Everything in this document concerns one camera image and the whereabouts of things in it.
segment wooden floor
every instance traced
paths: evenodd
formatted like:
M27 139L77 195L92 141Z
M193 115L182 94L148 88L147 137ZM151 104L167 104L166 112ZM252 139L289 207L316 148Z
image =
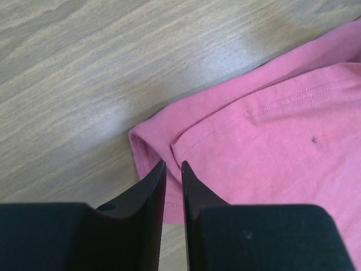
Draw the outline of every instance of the wooden floor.
M165 105L361 16L361 0L0 0L0 201L98 206ZM186 270L165 225L160 270Z

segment small hole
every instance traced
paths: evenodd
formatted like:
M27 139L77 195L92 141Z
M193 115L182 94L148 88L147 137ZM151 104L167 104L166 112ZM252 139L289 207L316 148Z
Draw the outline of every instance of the small hole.
M114 210L115 208L117 207L114 204L104 203L103 205L99 206L97 210L101 212L105 212L105 211Z

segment pink cloth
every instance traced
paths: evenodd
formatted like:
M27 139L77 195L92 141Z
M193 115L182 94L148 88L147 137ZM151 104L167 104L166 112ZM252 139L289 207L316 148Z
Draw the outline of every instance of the pink cloth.
M187 160L231 204L324 207L361 269L360 62L357 20L132 129L140 178L167 163L165 222L183 223Z

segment pink fabric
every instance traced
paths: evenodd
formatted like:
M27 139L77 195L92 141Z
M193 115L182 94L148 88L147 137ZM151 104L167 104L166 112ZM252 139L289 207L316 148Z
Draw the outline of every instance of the pink fabric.
M167 163L165 222L183 223L187 160L231 204L324 207L361 269L360 62L357 20L132 129L140 178Z

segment stitching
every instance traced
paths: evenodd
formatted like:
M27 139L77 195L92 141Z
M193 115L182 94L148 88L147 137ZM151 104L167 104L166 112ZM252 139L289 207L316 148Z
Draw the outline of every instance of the stitching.
M211 133L209 133L208 135L206 135L206 136L203 137L202 139L198 140L196 143L194 143L192 146L190 146L188 149L186 149L185 152L178 158L178 160L181 159L181 158L182 158L187 152L189 152L192 148L194 148L194 147L197 146L199 143L201 143L202 141L204 141L205 139L207 139L208 137L210 137L212 134L214 134L214 133L216 133L216 132L224 129L225 127L229 126L230 124L232 124L233 122L235 122L237 119L239 119L240 117L242 117L242 116L244 116L244 115L246 115L246 114L248 114L248 113L251 113L251 112L253 112L253 111L256 111L256 110L258 110L258 109L260 109L260 108L267 107L267 106L269 106L269 105L271 105L271 104L274 104L274 103L277 103L277 102L279 102L279 101L281 101L281 100L288 99L288 98L293 97L293 96L295 96L295 95L302 94L302 93L307 92L307 91L309 91L309 90L317 89L317 88L319 88L319 87L321 87L321 86L324 86L324 85L327 85L327 84L330 84L330 83L340 83L340 82L344 82L344 81L347 81L347 80L350 80L350 79L353 79L353 78L357 78L357 77L360 77L360 76L361 76L361 75L351 76L351 77L348 77L348 78L344 78L344 79L342 79L342 80L333 81L333 82L326 82L326 83L323 83L323 84L320 84L320 85L316 85L316 86L313 86L313 87L311 87L311 88L305 89L305 90L303 90L303 91L301 91L301 92L293 93L293 94L291 94L291 95L289 95L289 96L286 96L286 97L277 99L277 100L275 100L275 101L273 101L273 102L270 102L270 103L268 103L268 104L264 104L264 105L262 105L262 106L259 106L259 107L254 108L254 109L252 109L252 110L248 110L248 111L242 113L241 115L239 115L238 117L236 117L235 119L231 120L229 123L224 124L222 127L220 127L220 128L218 128L218 129L212 131Z
M168 205L175 206L175 207L182 207L182 205L180 205L178 203L174 203L174 202L165 202L165 203L168 204Z
M357 85L360 85L360 84L361 84L361 82L353 83L353 84L350 84L350 85L348 85L348 86L343 86L341 89L349 88L349 87L351 87L351 86L357 86ZM311 95L311 96L308 96L308 97L304 97L304 98L299 99L299 100L295 100L295 101L293 101L293 102L290 102L290 103L284 104L284 105L282 105L282 106L273 108L273 109L268 110L268 111L265 111L265 112L263 112L263 113L254 115L254 117L264 115L264 114L266 114L266 113L269 113L269 112L271 112L271 111L280 109L280 108L285 107L285 106L288 106L288 105L290 105L290 104L294 104L294 103L297 103L297 102L301 102L301 101L303 101L303 100L305 100L305 99L310 99L310 98L312 98L312 97L315 97L315 96L318 96L318 95L321 95L321 94L325 94L325 93L330 92L330 91L335 90L335 89L337 89L337 88L328 89L328 90L325 90L325 91L323 91L323 92L319 92L319 93L316 93L316 94L314 94L314 95ZM223 135L231 132L231 131L232 131L233 129L235 129L235 128L236 128L236 127L233 127L233 128L231 128L230 130L226 131L225 133L219 135L218 137L216 137L216 138L213 139L212 141L210 141L210 142L208 142L207 144L203 145L203 147L206 147L206 146L212 144L212 143L213 143L214 141L216 141L218 138L220 138L220 137L222 137ZM200 148L200 149L198 149L197 151L195 151L189 158L192 158L193 156L195 156L198 152L200 152L200 151L202 150L202 148Z
M176 194L169 194L169 193L167 193L167 195L168 195L168 196L174 196L174 197L176 197L176 198L180 198L180 199L182 199L182 198L183 198L183 196L176 195Z

